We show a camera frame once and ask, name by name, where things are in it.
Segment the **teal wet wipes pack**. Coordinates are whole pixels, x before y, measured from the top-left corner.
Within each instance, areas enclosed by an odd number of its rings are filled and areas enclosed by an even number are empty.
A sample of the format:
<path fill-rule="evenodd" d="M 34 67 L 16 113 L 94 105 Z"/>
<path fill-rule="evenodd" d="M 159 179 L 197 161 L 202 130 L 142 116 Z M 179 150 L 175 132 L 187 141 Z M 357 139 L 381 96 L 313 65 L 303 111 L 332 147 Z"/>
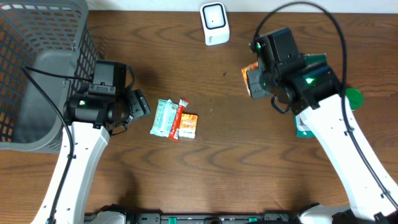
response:
<path fill-rule="evenodd" d="M 150 133 L 160 137 L 168 137 L 177 114 L 178 104 L 171 99 L 158 100 L 155 118 Z"/>

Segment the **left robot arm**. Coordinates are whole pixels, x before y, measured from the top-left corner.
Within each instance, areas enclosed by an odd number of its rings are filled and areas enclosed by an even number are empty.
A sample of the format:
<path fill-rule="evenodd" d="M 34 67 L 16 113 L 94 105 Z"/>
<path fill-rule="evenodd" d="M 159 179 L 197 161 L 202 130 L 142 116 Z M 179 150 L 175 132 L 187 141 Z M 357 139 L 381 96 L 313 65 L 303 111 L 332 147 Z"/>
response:
<path fill-rule="evenodd" d="M 83 223 L 85 208 L 100 157 L 118 127 L 150 114 L 134 83 L 126 83 L 132 68 L 123 63 L 97 60 L 95 72 L 58 109 L 63 125 L 62 145 L 47 193 L 34 223 Z"/>

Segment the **green lid jar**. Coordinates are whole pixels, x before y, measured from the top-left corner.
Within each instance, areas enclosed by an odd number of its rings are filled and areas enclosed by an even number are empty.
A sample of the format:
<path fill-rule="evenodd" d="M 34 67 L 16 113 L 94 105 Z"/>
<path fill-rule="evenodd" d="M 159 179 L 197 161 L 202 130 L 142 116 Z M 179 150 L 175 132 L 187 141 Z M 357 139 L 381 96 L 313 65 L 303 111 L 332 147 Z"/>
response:
<path fill-rule="evenodd" d="M 351 110 L 356 110 L 363 105 L 364 96 L 363 94 L 356 88 L 347 88 L 345 90 L 345 95 L 349 100 L 349 106 Z"/>

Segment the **red stick sachet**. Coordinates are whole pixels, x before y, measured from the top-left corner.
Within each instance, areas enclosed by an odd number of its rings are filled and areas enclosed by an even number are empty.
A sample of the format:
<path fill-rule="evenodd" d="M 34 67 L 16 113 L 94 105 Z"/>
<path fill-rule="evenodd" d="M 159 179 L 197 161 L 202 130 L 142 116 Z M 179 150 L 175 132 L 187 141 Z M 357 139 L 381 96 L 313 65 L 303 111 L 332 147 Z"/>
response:
<path fill-rule="evenodd" d="M 181 122 L 181 118 L 182 118 L 182 113 L 184 112 L 184 110 L 188 104 L 189 104 L 189 100 L 186 98 L 181 98 L 178 103 L 177 112 L 176 112 L 174 121 L 172 123 L 171 130 L 170 130 L 169 136 L 168 136 L 168 138 L 173 141 L 178 141 L 178 132 L 179 132 L 180 122 Z"/>

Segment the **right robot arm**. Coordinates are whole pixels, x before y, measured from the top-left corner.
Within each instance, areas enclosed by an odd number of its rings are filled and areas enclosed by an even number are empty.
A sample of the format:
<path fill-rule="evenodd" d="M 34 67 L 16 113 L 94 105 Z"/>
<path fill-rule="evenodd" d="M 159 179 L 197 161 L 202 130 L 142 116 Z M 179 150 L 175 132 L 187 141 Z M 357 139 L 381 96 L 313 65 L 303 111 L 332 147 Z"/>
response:
<path fill-rule="evenodd" d="M 272 106 L 293 113 L 314 134 L 327 154 L 349 199 L 344 207 L 311 205 L 301 223 L 396 223 L 397 184 L 361 131 L 325 62 L 307 63 L 288 28 L 255 36 L 251 50 L 257 65 L 246 74 L 254 99 L 269 96 Z"/>

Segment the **orange tissue pack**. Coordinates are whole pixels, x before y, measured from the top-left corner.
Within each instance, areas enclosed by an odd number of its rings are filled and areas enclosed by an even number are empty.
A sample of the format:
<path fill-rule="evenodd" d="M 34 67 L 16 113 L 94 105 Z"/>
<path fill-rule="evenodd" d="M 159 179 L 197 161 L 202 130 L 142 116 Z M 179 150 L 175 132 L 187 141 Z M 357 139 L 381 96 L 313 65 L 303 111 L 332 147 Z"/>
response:
<path fill-rule="evenodd" d="M 194 139 L 196 136 L 198 116 L 195 114 L 182 114 L 180 120 L 179 136 Z"/>
<path fill-rule="evenodd" d="M 254 62 L 252 64 L 249 64 L 247 67 L 244 67 L 241 69 L 241 73 L 243 75 L 244 82 L 246 84 L 246 89 L 248 91 L 249 96 L 251 96 L 251 91 L 249 89 L 248 72 L 258 68 L 258 66 L 259 66 L 258 62 Z"/>

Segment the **green 3M gloves package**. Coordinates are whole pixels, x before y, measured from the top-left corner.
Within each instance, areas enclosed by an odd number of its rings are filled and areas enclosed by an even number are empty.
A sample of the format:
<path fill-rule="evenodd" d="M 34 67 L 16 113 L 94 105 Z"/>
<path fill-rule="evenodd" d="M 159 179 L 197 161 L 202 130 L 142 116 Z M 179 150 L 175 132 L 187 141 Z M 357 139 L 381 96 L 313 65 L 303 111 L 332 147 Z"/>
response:
<path fill-rule="evenodd" d="M 305 54 L 305 62 L 307 65 L 318 62 L 326 62 L 326 54 Z M 294 116 L 294 122 L 296 127 L 296 136 L 298 138 L 314 138 L 314 133 L 306 126 L 299 116 Z"/>

